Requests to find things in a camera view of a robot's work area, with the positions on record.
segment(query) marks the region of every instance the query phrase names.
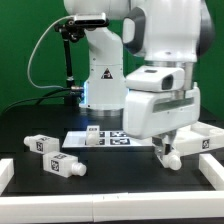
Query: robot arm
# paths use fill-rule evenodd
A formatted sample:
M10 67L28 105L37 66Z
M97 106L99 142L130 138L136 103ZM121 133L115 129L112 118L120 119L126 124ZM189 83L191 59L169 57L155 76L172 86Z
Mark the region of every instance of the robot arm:
M107 19L123 19L136 4L143 0L64 0L69 14L77 25L85 27L89 44L89 78L85 82L82 110L95 115L118 115L122 112L127 95L123 76L123 44L121 38L99 24Z
M200 114L193 64L214 38L205 1L146 0L127 15L123 31L126 48L146 64L126 78L124 131L134 138L153 137L163 165L177 170L176 130Z

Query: black table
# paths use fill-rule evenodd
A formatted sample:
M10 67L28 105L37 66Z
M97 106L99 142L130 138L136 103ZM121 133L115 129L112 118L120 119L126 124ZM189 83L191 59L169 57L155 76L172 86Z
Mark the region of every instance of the black table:
M202 108L200 121L224 127ZM43 134L60 139L68 131L85 131L100 125L102 131L121 130L121 117L86 116L63 105L19 106L0 117L0 158L13 158L15 175L4 191L8 196L77 195L214 190L198 169L199 155L183 157L179 171L164 169L152 147L81 148L65 150L86 164L83 177L63 178L43 171L42 155L23 144L26 136ZM223 164L222 149L212 154ZM127 223L224 223L224 219L147 220Z

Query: black pole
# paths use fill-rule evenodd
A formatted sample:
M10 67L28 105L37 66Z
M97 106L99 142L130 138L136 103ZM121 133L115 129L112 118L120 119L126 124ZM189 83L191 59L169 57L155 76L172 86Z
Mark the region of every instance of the black pole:
M72 73L72 60L71 60L71 51L69 40L63 39L64 41L64 50L65 50L65 62L66 62L66 73L67 73L67 87L75 85L75 81Z

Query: sticker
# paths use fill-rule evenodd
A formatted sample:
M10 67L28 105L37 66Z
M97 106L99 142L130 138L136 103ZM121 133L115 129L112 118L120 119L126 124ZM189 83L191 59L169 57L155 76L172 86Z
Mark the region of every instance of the sticker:
M210 143L209 139L203 140L202 149L209 149L209 143Z
M99 140L99 143L98 143L97 145L105 145L105 139L103 139L103 138L100 139L100 140Z
M127 137L127 135L123 131L111 131L110 137Z
M44 145L42 142L36 142L37 151L43 152L44 151Z
M89 131L97 131L97 128L89 128Z
M100 139L99 145L105 145L105 139Z
M67 157L67 156L65 156L63 154L59 154L57 156L54 156L55 159L64 159L65 157Z
M42 138L40 138L39 140L44 142L44 141L47 141L47 140L49 140L49 139L50 139L49 137L42 137Z
M128 138L120 139L110 139L111 145L130 145L130 140Z
M105 131L100 131L100 138L105 138Z
M59 172L59 162L51 160L51 169L53 171Z
M101 79L113 79L113 76L111 75L109 69L107 68L106 71L104 72L103 76Z

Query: white block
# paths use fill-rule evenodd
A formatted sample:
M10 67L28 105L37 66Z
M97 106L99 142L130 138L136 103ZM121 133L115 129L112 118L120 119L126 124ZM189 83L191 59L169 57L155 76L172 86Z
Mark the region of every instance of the white block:
M0 223L224 217L223 191L0 197Z
M43 156L43 167L45 171L63 176L83 176L86 166L78 162L78 157L61 152L50 152Z
M94 222L129 220L128 193L93 195Z
M27 136L24 144L30 147L30 151L40 154L60 151L59 139L45 135Z
M224 191L224 167L211 154L200 155L199 169L216 190Z
M0 161L0 195L8 185L14 175L14 166L12 159L2 159Z
M224 217L223 192L138 193L93 199L95 222Z
M92 221L92 195L0 198L2 224Z
M180 153L177 150L172 150L169 154L164 155L162 159L158 156L158 159L164 168L179 170L182 167Z
M100 127L87 126L86 145L89 145L89 146L99 145L99 140L100 140Z
M196 122L177 131L174 148L180 156L202 153L224 147L224 130L212 125Z

